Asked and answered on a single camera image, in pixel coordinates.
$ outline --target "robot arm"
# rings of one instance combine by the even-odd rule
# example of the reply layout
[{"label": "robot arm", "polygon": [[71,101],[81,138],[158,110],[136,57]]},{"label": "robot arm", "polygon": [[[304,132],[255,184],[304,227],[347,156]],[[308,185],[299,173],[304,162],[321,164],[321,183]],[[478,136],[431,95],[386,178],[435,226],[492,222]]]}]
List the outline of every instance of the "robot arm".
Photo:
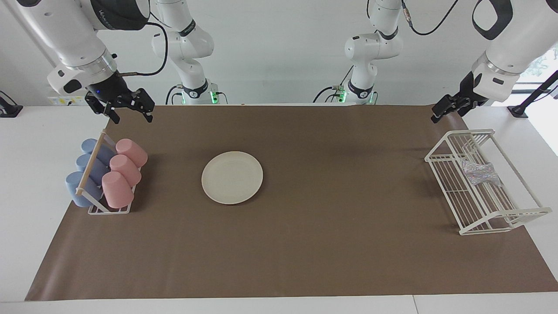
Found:
[{"label": "robot arm", "polygon": [[401,11],[401,0],[376,0],[370,17],[370,23],[376,31],[349,38],[345,43],[345,55],[354,65],[353,74],[344,86],[347,92],[345,101],[359,104],[369,102],[378,74],[372,62],[401,53],[403,41],[397,36]]},{"label": "robot arm", "polygon": [[[213,53],[213,39],[196,24],[186,1],[156,0],[155,5],[162,21],[174,30],[169,32],[169,62],[182,81],[184,100],[187,104],[213,103],[212,91],[216,91],[217,86],[205,77],[203,67],[194,60]],[[155,54],[163,58],[163,38],[155,35],[151,44]]]},{"label": "robot arm", "polygon": [[461,81],[459,92],[433,106],[434,123],[453,111],[464,116],[489,99],[505,101],[520,74],[558,41],[558,1],[479,0],[473,25],[492,42]]},{"label": "robot arm", "polygon": [[149,17],[148,0],[17,0],[26,22],[60,60],[49,75],[58,93],[85,87],[87,103],[97,114],[119,122],[114,108],[141,112],[148,122],[154,102],[143,89],[132,92],[96,30],[139,30]]}]

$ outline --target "blue cup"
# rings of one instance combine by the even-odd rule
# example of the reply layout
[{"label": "blue cup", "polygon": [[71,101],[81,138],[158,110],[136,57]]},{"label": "blue cup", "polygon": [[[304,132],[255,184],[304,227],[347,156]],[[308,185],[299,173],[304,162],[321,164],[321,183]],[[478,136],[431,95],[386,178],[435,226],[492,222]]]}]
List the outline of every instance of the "blue cup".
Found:
[{"label": "blue cup", "polygon": [[[86,199],[83,195],[77,196],[75,194],[75,190],[78,188],[82,176],[83,172],[81,171],[72,172],[71,174],[69,174],[66,177],[66,188],[68,188],[68,192],[70,192],[71,198],[74,200],[74,203],[78,207],[89,207],[93,204],[89,202],[88,199]],[[99,187],[97,187],[97,185],[95,184],[95,182],[93,182],[93,180],[91,180],[91,178],[87,178],[85,190],[89,194],[91,194],[91,196],[93,196],[93,198],[95,198],[97,201],[100,200],[101,196],[103,195],[103,191]]]},{"label": "blue cup", "polygon": [[[75,166],[78,171],[85,172],[85,168],[87,167],[87,163],[89,162],[90,158],[91,154],[79,156],[79,158],[75,161]],[[107,166],[105,166],[99,159],[95,158],[95,160],[93,160],[93,167],[91,168],[89,177],[93,180],[93,182],[95,182],[96,185],[101,185],[103,176],[107,173]]]},{"label": "blue cup", "polygon": [[[81,151],[83,151],[84,154],[91,154],[96,144],[96,139],[86,139],[85,141],[83,141],[83,143],[81,143]],[[105,166],[109,166],[110,159],[114,156],[116,156],[116,153],[103,144],[99,149],[97,159],[99,159]]]}]

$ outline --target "white table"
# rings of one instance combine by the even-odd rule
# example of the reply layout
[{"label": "white table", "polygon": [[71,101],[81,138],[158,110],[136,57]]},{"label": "white table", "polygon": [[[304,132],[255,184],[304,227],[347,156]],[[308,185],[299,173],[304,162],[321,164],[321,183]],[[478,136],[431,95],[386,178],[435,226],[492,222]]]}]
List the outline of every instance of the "white table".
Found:
[{"label": "white table", "polygon": [[[495,129],[527,183],[545,206],[558,212],[558,157],[528,120],[489,107],[471,111],[465,122],[470,129]],[[106,123],[88,107],[26,107],[17,119],[0,120],[0,134],[10,135],[0,136],[0,313],[558,312],[558,293],[22,302],[68,206],[62,183],[75,169],[80,143],[97,137]],[[38,203],[44,204],[39,210]],[[527,228],[556,277],[558,215],[547,215]]]}]

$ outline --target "white wire dish rack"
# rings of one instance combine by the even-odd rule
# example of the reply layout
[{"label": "white wire dish rack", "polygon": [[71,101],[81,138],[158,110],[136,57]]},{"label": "white wire dish rack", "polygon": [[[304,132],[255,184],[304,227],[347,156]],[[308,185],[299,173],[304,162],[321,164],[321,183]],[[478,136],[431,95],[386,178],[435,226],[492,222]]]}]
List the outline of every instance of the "white wire dish rack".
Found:
[{"label": "white wire dish rack", "polygon": [[[541,204],[493,134],[494,130],[450,131],[425,157],[457,220],[461,235],[510,231],[552,211]],[[539,208],[520,209],[503,182],[498,186],[490,182],[475,185],[469,181],[463,171],[463,161],[488,164],[489,160],[481,150],[483,145],[497,148],[495,151],[499,151]]]},{"label": "white wire dish rack", "polygon": [[[79,186],[77,187],[75,194],[77,196],[85,197],[87,200],[89,200],[89,202],[93,204],[89,206],[89,209],[87,211],[87,213],[90,215],[122,215],[122,214],[129,213],[130,207],[132,206],[131,203],[126,207],[111,208],[107,205],[107,201],[104,199],[104,193],[102,195],[102,198],[97,201],[93,196],[91,196],[91,194],[89,194],[85,190],[85,184],[87,182],[87,178],[89,177],[89,174],[91,173],[91,170],[93,168],[93,161],[95,160],[95,158],[97,158],[101,145],[103,144],[108,146],[114,152],[116,152],[116,144],[107,135],[106,130],[103,130],[99,136],[99,139],[97,140],[97,144],[95,145],[93,152],[91,153],[89,162],[87,163],[87,166],[83,171],[84,172],[83,176],[81,177],[81,181],[79,182]],[[132,187],[132,193],[135,193],[135,191],[136,191],[136,186],[134,185]]]}]

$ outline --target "round cream plate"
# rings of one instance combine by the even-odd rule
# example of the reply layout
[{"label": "round cream plate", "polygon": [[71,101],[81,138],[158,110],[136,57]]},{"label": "round cream plate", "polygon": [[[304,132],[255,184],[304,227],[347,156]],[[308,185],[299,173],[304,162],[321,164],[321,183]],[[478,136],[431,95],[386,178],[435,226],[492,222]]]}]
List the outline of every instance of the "round cream plate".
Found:
[{"label": "round cream plate", "polygon": [[263,169],[252,155],[229,151],[213,158],[201,174],[205,194],[221,204],[242,203],[258,192]]}]

